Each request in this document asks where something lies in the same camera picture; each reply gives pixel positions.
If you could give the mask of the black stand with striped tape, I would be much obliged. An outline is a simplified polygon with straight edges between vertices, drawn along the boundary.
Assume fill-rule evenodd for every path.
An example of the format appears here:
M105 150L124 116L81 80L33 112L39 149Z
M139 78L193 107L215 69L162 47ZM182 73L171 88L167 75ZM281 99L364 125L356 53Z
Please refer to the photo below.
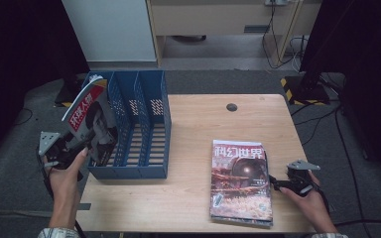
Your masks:
M291 105L326 105L329 97L323 86L309 85L302 76L285 76L281 79L288 102Z

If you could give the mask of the blue plastic file rack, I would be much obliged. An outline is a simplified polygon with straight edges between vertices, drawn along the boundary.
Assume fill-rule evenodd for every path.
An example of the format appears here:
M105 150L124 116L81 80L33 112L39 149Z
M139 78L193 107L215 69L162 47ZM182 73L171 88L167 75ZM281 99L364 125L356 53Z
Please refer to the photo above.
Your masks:
M92 71L103 92L83 125L94 133L88 168L97 179L164 179L172 121L161 70Z

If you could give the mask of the red planet cover magazine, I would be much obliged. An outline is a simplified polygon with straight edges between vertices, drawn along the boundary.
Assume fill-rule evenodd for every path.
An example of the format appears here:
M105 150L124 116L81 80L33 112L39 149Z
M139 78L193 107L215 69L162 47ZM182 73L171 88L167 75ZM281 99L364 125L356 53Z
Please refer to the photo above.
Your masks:
M212 142L210 216L273 221L266 151L260 142Z

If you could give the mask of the person's right hand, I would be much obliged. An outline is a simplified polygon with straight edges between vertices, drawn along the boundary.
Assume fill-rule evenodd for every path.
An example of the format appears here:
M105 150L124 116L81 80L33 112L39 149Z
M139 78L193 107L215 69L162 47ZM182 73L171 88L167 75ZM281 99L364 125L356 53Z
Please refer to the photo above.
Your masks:
M290 189L287 192L282 192L282 194L289 198L306 218L322 212L327 212L328 214L320 193L314 189L306 196L299 196Z

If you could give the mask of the beige wooden desk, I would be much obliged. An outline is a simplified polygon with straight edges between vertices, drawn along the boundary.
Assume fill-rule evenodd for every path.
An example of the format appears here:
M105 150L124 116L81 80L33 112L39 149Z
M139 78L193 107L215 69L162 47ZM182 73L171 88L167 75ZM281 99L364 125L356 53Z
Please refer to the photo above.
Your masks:
M262 34L267 56L284 63L295 36L308 35L322 0L146 0L156 57L167 36Z

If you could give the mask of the person's left hand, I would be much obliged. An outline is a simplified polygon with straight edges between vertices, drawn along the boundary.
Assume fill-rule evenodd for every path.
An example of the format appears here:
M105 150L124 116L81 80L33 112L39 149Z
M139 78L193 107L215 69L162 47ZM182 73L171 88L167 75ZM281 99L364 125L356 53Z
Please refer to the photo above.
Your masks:
M88 156L88 149L82 149L65 170L46 168L54 196L54 202L76 200L78 195L77 176Z

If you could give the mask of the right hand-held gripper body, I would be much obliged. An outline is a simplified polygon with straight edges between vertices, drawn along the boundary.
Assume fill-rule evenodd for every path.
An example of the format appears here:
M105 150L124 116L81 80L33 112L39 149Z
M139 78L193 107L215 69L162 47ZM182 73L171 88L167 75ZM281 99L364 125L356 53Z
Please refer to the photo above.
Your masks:
M319 171L320 166L304 160L296 160L287 164L287 176L290 181L290 190L299 196L306 196L318 185L312 180L310 171Z

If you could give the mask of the portrait cover magazine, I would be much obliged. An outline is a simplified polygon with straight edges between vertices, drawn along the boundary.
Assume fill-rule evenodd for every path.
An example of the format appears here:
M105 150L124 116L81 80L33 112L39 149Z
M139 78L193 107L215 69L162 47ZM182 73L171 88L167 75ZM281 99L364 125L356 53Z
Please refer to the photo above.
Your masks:
M76 139L87 144L95 166L109 162L118 140L107 85L105 76L91 75L62 119Z

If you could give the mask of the black stand base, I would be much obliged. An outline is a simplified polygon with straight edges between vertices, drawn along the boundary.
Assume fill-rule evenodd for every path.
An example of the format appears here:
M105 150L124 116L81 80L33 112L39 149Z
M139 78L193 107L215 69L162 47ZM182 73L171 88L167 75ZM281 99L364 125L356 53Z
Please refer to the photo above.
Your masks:
M62 78L63 86L55 99L55 106L63 107L72 103L81 91L84 79L85 73L77 74L71 78Z

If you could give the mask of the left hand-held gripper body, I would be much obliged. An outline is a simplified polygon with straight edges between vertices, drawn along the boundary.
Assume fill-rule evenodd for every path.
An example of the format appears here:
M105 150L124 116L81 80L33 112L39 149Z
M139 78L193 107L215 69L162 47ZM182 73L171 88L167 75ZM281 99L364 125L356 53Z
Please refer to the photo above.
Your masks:
M67 169L74 161L76 155L83 149L90 147L91 135L79 140L72 147L67 144L74 138L73 133L65 134L54 132L41 132L38 148L39 158L46 157L44 167L54 167L58 170Z

